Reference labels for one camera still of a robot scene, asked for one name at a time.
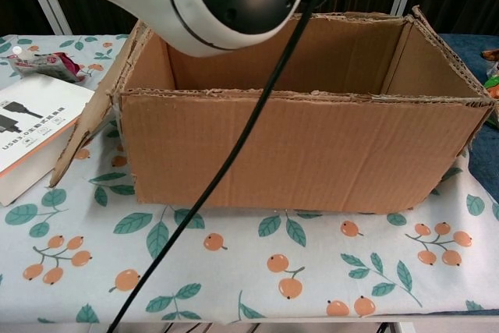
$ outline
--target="open cardboard box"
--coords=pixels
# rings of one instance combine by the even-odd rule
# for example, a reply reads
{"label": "open cardboard box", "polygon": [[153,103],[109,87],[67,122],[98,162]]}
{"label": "open cardboard box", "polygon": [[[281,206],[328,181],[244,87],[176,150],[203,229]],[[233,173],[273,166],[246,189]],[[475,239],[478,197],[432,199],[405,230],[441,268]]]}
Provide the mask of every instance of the open cardboard box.
{"label": "open cardboard box", "polygon": [[[207,204],[389,213],[424,200],[494,101],[413,13],[316,15]],[[51,184],[114,105],[138,201],[192,204],[296,22],[263,44],[212,58],[183,55],[138,22]]]}

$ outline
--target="blue cloth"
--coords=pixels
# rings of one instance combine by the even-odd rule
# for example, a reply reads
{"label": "blue cloth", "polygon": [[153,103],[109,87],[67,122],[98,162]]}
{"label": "blue cloth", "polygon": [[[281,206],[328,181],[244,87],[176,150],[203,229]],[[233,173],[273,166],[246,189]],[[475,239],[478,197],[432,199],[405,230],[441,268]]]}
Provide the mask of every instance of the blue cloth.
{"label": "blue cloth", "polygon": [[[499,48],[499,37],[472,34],[442,34],[441,37],[475,77],[485,83],[490,62],[482,58],[480,52]],[[473,140],[469,154],[469,171],[495,200],[499,200],[499,131],[484,125]]]}

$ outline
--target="product box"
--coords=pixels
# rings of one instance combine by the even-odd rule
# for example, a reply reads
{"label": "product box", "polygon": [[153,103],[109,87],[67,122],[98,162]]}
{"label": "product box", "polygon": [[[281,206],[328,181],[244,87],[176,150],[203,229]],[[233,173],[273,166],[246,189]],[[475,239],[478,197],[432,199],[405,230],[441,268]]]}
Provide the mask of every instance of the product box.
{"label": "product box", "polygon": [[[207,205],[389,213],[424,200],[494,101],[413,13],[316,15]],[[251,48],[192,58],[138,23],[51,183],[114,106],[138,201],[192,204],[296,24]]]}
{"label": "product box", "polygon": [[0,90],[0,203],[49,173],[92,90],[33,74]]}

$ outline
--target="floral tablecloth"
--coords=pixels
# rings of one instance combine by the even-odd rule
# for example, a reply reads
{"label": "floral tablecloth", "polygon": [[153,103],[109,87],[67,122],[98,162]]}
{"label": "floral tablecloth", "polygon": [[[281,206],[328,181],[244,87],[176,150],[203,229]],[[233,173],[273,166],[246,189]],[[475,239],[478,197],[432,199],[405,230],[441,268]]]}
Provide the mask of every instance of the floral tablecloth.
{"label": "floral tablecloth", "polygon": [[[6,36],[64,51],[94,89],[126,35]],[[15,82],[0,62],[0,88]],[[0,208],[0,322],[109,322],[188,207],[140,205],[115,122],[54,190]],[[125,321],[428,314],[499,308],[499,205],[463,152],[400,214],[203,209]]]}

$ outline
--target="tablecloth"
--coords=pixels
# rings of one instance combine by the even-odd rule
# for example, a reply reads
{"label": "tablecloth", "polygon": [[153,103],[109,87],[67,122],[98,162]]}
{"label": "tablecloth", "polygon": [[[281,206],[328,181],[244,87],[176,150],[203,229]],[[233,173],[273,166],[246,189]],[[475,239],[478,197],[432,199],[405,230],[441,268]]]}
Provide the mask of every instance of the tablecloth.
{"label": "tablecloth", "polygon": [[[0,56],[15,44],[64,51],[95,88],[125,37],[11,35]],[[0,87],[18,79],[11,73],[0,65]],[[464,151],[423,203],[399,214],[204,208],[124,321],[498,308],[499,205],[468,163]],[[115,122],[56,189],[48,180],[0,208],[0,321],[109,322],[188,207],[136,202]]]}

